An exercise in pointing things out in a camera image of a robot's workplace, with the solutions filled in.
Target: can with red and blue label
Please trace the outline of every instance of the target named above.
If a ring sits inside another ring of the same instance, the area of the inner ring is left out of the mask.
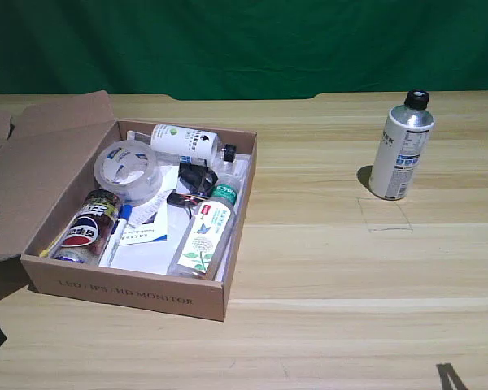
[[[114,193],[90,192],[53,258],[98,265],[120,209],[121,200]]]

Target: pen cap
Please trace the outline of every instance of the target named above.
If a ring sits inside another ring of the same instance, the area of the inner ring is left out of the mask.
[[[120,219],[129,220],[131,214],[132,214],[132,205],[124,204],[123,207],[121,207]]]

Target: paper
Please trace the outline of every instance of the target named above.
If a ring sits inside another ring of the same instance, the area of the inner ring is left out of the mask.
[[[152,215],[160,212],[166,212],[166,207],[161,207],[166,204],[168,195],[177,186],[177,177],[179,176],[179,164],[159,166],[163,183],[161,188],[147,203],[134,207],[129,218],[130,228],[139,228],[144,222],[148,221]]]

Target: wooden table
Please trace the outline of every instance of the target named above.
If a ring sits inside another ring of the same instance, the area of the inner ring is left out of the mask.
[[[0,389],[430,390],[450,362],[488,390],[488,92],[432,93],[437,127],[414,188],[382,201],[357,176],[404,97],[112,96],[120,118],[258,132],[227,319],[21,288],[0,301]],[[0,108],[50,98],[0,96]],[[21,270],[8,267],[14,291]]]

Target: aerosol can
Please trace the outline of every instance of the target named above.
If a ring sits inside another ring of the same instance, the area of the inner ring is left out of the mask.
[[[395,201],[408,194],[434,127],[434,117],[426,110],[428,102],[427,92],[414,89],[403,105],[389,111],[369,179],[378,197]]]

